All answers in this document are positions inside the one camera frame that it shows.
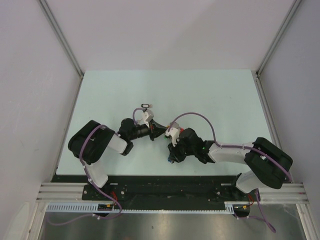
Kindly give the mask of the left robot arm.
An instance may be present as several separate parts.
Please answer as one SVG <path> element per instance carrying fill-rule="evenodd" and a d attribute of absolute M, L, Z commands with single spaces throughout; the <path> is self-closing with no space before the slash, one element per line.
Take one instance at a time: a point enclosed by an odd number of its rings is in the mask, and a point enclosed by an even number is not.
<path fill-rule="evenodd" d="M 148 124 L 135 124 L 132 118 L 121 121 L 118 131 L 90 120 L 68 142 L 68 150 L 82 164 L 88 181 L 95 185 L 93 194 L 100 200 L 110 196 L 111 188 L 106 184 L 108 174 L 99 170 L 100 159 L 106 150 L 126 156 L 134 147 L 133 140 L 148 136 L 151 141 L 165 133 L 167 127 L 150 120 Z"/>

